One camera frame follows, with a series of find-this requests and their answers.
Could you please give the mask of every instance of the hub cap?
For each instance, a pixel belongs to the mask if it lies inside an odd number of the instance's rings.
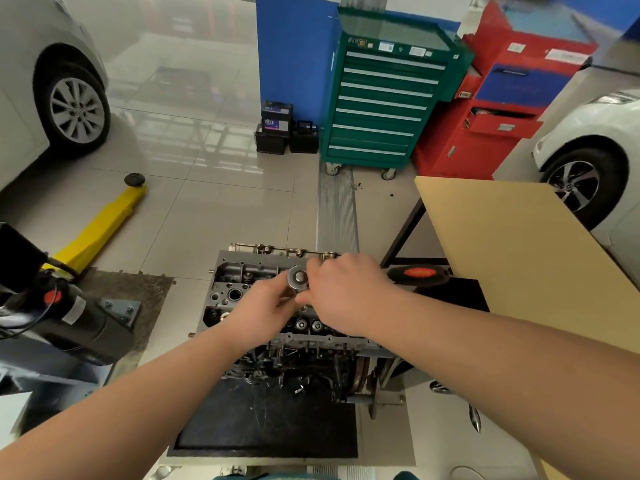
[[[76,143],[91,143],[104,129],[102,101],[84,80],[60,80],[49,97],[49,109],[60,132]]]
[[[588,162],[565,163],[549,176],[547,183],[572,211],[583,209],[593,200],[600,186],[600,175]]]

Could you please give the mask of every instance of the red button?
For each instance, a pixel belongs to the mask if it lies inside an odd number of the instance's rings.
[[[405,270],[404,273],[412,278],[430,278],[436,275],[436,270],[430,267],[412,267]]]
[[[57,303],[62,298],[62,293],[57,290],[49,290],[44,293],[43,301],[46,305],[50,305],[52,303]]]

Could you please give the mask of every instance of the black tool handle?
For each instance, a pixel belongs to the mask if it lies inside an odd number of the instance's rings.
[[[392,267],[387,276],[396,285],[430,286],[443,285],[449,281],[449,272],[440,266],[398,266]]]

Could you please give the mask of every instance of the tan tabletop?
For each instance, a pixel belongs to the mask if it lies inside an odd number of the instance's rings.
[[[478,280],[492,312],[640,353],[640,292],[548,185],[415,183],[454,274]]]

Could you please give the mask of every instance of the drawer handle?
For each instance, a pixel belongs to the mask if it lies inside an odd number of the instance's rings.
[[[338,99],[342,99],[344,101],[366,102],[370,104],[382,104],[383,106],[405,107],[407,109],[420,109],[421,111],[427,110],[427,106],[414,106],[413,104],[400,104],[398,102],[377,101],[375,99],[353,98],[350,96],[338,96]]]
[[[348,112],[349,114],[361,114],[363,116],[377,116],[379,118],[391,118],[393,120],[421,121],[420,118],[410,118],[409,116],[396,116],[395,114],[382,114],[381,112],[356,111],[355,109],[343,109],[341,107],[337,108],[336,112]]]
[[[352,74],[361,74],[361,75],[372,75],[375,77],[386,77],[388,79],[397,79],[397,80],[409,80],[411,82],[421,82],[423,84],[434,84],[438,85],[437,80],[433,79],[421,79],[420,77],[409,77],[407,75],[396,75],[396,74],[387,74],[386,72],[373,72],[370,70],[360,70],[360,69],[349,69],[347,67],[344,68],[345,72],[350,72]]]
[[[372,133],[393,134],[396,136],[413,136],[414,133],[402,133],[402,131],[377,130],[375,128],[362,128],[360,126],[333,125],[332,128],[341,128],[344,130],[370,131]]]
[[[404,61],[402,59],[392,59],[391,57],[381,57],[380,55],[370,55],[370,54],[359,54],[357,52],[348,51],[347,55],[349,57],[357,57],[359,59],[369,59],[372,61],[382,61],[382,62],[391,62],[392,64],[403,64],[406,66],[416,66],[416,67],[425,67],[427,69],[436,69],[436,70],[444,70],[446,67],[439,66],[436,64],[426,64],[424,62],[413,62],[413,61]]]
[[[398,152],[386,152],[384,150],[370,150],[368,148],[352,148],[350,146],[336,146],[334,144],[330,144],[329,148],[332,150],[348,150],[350,152],[364,152],[364,153],[380,153],[382,155],[397,155],[399,157],[404,157],[406,153],[398,153]]]
[[[402,94],[405,96],[419,96],[421,98],[431,98],[433,94],[416,93],[414,91],[403,91],[402,89],[379,88],[378,86],[366,86],[364,84],[354,84],[352,82],[341,82],[343,88],[368,89],[370,91],[382,91],[384,93]]]

